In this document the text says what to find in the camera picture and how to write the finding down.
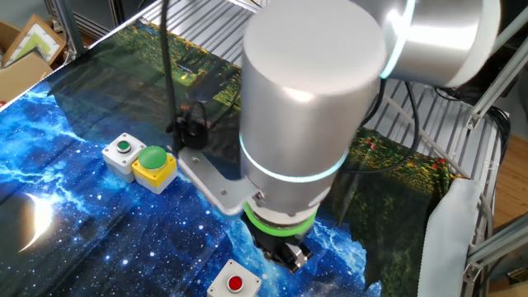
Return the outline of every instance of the green button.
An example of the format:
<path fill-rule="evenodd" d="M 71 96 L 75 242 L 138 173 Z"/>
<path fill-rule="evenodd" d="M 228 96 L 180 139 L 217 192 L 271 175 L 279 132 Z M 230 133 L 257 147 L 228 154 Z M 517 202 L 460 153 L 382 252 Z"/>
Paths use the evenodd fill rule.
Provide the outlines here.
<path fill-rule="evenodd" d="M 127 148 L 130 147 L 130 144 L 129 144 L 128 141 L 124 141 L 124 140 L 123 140 L 123 141 L 120 141 L 120 142 L 117 144 L 117 147 L 118 147 L 119 149 L 126 150 Z"/>
<path fill-rule="evenodd" d="M 147 169 L 158 169 L 167 161 L 167 152 L 163 148 L 150 146 L 139 153 L 139 164 Z"/>

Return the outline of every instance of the table surface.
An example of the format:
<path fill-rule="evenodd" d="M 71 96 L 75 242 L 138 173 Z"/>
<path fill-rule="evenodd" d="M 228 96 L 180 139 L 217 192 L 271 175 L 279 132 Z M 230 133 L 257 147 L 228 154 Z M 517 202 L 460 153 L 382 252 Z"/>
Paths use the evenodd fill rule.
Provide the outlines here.
<path fill-rule="evenodd" d="M 115 31 L 140 17 L 158 24 L 160 4 L 156 2 L 145 8 Z M 254 13 L 248 8 L 223 0 L 174 1 L 169 10 L 168 28 L 213 54 L 240 64 L 243 29 Z M 433 96 L 429 87 L 420 84 L 415 84 L 413 90 L 419 98 L 423 129 L 472 178 L 485 185 L 487 198 L 493 201 L 500 152 L 493 124 L 485 120 L 469 132 L 463 127 L 468 106 L 442 101 Z M 172 200 L 167 194 L 155 196 L 139 185 L 120 182 L 101 162 L 101 149 L 115 138 L 112 136 L 115 130 L 124 131 L 130 125 L 141 127 L 130 119 L 109 115 L 101 121 L 112 130 L 98 130 L 101 141 L 80 138 L 49 91 L 45 82 L 40 83 L 11 103 L 10 112 L 0 116 L 4 124 L 11 123 L 2 130 L 16 144 L 15 148 L 4 148 L 2 152 L 2 160 L 11 162 L 0 165 L 0 177 L 7 176 L 11 187 L 2 190 L 8 196 L 11 193 L 33 200 L 35 205 L 42 203 L 42 199 L 29 193 L 38 191 L 44 195 L 41 198 L 59 205 L 62 215 L 59 222 L 52 224 L 53 233 L 39 249 L 28 249 L 28 253 L 18 253 L 13 258 L 0 258 L 0 279 L 12 280 L 0 285 L 2 292 L 12 295 L 92 296 L 116 292 L 118 295 L 124 292 L 128 295 L 203 295 L 206 284 L 233 257 L 262 276 L 261 296 L 380 295 L 380 283 L 371 285 L 363 293 L 365 250 L 350 239 L 346 224 L 338 228 L 331 219 L 319 216 L 307 242 L 317 257 L 292 276 L 263 259 L 252 245 L 245 226 L 238 221 L 225 222 L 216 215 L 182 175 L 170 185 L 171 197 L 200 196 L 202 199 Z M 387 94 L 404 110 L 410 110 L 401 82 L 389 81 Z M 95 93 L 84 96 L 95 97 L 93 100 L 105 104 L 104 98 Z M 82 128 L 83 123 L 74 125 Z M 386 102 L 367 127 L 401 144 L 409 146 L 412 142 L 408 123 Z M 90 128 L 84 133 L 95 134 Z M 141 140 L 156 144 L 166 136 L 154 134 L 145 138 Z M 424 143 L 418 150 L 434 155 Z M 35 173 L 39 168 L 43 172 Z M 79 178 L 72 180 L 68 175 Z M 13 211 L 24 208 L 13 199 L 2 200 L 0 205 Z M 180 234 L 177 240 L 174 234 Z M 97 287 L 101 283 L 106 289 Z"/>

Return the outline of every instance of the black cable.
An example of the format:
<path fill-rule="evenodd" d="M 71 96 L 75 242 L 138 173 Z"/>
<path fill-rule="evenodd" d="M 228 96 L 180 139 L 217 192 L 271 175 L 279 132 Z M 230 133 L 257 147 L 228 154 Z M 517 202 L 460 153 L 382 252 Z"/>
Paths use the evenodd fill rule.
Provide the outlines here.
<path fill-rule="evenodd" d="M 172 132 L 172 151 L 178 153 L 182 148 L 182 135 L 177 123 L 177 105 L 174 96 L 174 86 L 172 85 L 172 66 L 171 57 L 168 49 L 167 33 L 167 11 L 169 0 L 163 0 L 162 3 L 162 20 L 159 25 L 159 37 L 162 44 L 163 71 L 165 72 L 165 84 L 167 86 L 168 110 L 171 119 L 171 125 L 167 131 Z"/>
<path fill-rule="evenodd" d="M 356 174 L 388 172 L 388 171 L 394 170 L 404 165 L 410 159 L 410 157 L 412 157 L 416 153 L 418 144 L 420 143 L 420 120 L 418 119 L 418 109 L 416 106 L 416 98 L 414 97 L 413 88 L 411 87 L 411 84 L 409 82 L 405 82 L 405 87 L 407 88 L 409 100 L 411 101 L 412 113 L 414 115 L 414 139 L 412 140 L 412 145 L 411 145 L 411 148 L 409 149 L 409 153 L 407 154 L 407 156 L 405 156 L 405 158 L 403 158 L 402 161 L 400 161 L 399 163 L 394 164 L 393 166 L 389 166 L 387 168 L 368 170 L 368 171 L 358 171 L 358 170 L 353 170 L 350 168 L 344 168 L 348 172 L 356 173 Z"/>
<path fill-rule="evenodd" d="M 504 255 L 498 258 L 498 260 L 496 260 L 495 263 L 493 263 L 492 267 L 489 268 L 489 271 L 486 274 L 486 276 L 482 279 L 480 284 L 478 284 L 478 286 L 473 290 L 473 297 L 479 296 L 480 291 L 486 287 L 486 283 L 489 281 L 489 278 L 491 277 L 492 273 L 495 271 L 495 269 L 497 269 L 498 265 L 501 264 L 502 260 L 504 260 L 506 256 L 507 255 Z"/>
<path fill-rule="evenodd" d="M 253 2 L 253 4 L 257 5 L 258 7 L 262 8 L 262 6 L 258 4 L 257 2 L 255 2 L 255 0 L 251 0 L 251 2 Z"/>
<path fill-rule="evenodd" d="M 141 11 L 141 8 L 143 7 L 143 5 L 145 4 L 145 2 L 147 2 L 147 0 L 142 0 L 139 5 L 138 5 L 138 12 Z"/>
<path fill-rule="evenodd" d="M 435 87 L 434 89 L 439 97 L 449 101 L 459 101 L 466 104 L 474 105 L 477 101 L 479 101 L 480 98 L 480 95 L 463 95 L 447 87 Z M 490 120 L 492 120 L 495 125 L 497 125 L 497 132 L 501 140 L 500 163 L 502 163 L 502 160 L 504 160 L 504 157 L 506 156 L 506 151 L 510 142 L 512 123 L 510 122 L 510 118 L 508 117 L 506 112 L 495 106 L 491 106 L 486 112 L 486 115 L 488 115 Z"/>
<path fill-rule="evenodd" d="M 224 118 L 224 116 L 226 116 L 235 106 L 236 102 L 237 102 L 237 99 L 238 99 L 238 94 L 240 93 L 240 88 L 237 90 L 237 92 L 234 94 L 234 97 L 233 97 L 233 100 L 231 101 L 231 104 L 229 105 L 228 109 L 225 110 L 212 124 L 211 126 L 209 126 L 209 129 L 212 130 L 216 127 L 216 125 L 220 122 L 220 120 L 222 120 L 222 118 Z"/>
<path fill-rule="evenodd" d="M 385 85 L 387 84 L 386 79 L 382 79 L 381 82 L 379 82 L 379 92 L 378 96 L 376 97 L 376 102 L 374 104 L 374 107 L 372 107 L 372 110 L 370 110 L 369 115 L 363 119 L 361 122 L 361 126 L 366 125 L 366 123 L 369 122 L 370 119 L 375 115 L 376 112 L 378 112 L 378 109 L 381 106 L 381 102 L 383 101 L 383 95 L 385 94 Z"/>

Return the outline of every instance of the red button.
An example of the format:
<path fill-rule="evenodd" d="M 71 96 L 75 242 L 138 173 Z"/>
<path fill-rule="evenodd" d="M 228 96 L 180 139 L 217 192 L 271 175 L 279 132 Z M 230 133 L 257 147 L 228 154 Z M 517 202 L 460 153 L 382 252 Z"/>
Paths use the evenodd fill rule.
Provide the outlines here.
<path fill-rule="evenodd" d="M 228 280 L 228 289 L 231 293 L 238 293 L 242 290 L 244 283 L 240 276 L 231 276 Z"/>

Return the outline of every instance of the blue galaxy mat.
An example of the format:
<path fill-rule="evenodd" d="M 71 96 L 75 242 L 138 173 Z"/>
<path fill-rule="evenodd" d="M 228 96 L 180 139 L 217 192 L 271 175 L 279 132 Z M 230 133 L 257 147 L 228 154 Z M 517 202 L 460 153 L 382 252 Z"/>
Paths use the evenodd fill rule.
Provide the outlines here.
<path fill-rule="evenodd" d="M 364 288 L 366 253 L 347 224 L 337 227 L 320 211 L 305 242 L 313 257 L 292 275 L 266 260 L 245 224 L 225 220 L 181 172 L 156 196 L 106 168 L 101 151 L 120 133 L 152 130 L 139 137 L 150 145 L 165 134 L 116 111 L 106 129 L 86 129 L 100 142 L 86 140 L 49 91 L 41 82 L 0 112 L 1 296 L 207 296 L 228 259 L 263 279 L 259 296 L 380 296 L 379 282 Z M 13 218 L 18 203 L 31 206 L 25 219 Z M 45 210 L 51 223 L 38 234 L 33 221 L 45 224 Z M 8 242 L 23 242 L 27 229 L 34 229 L 29 239 L 39 236 L 18 252 L 26 243 Z"/>

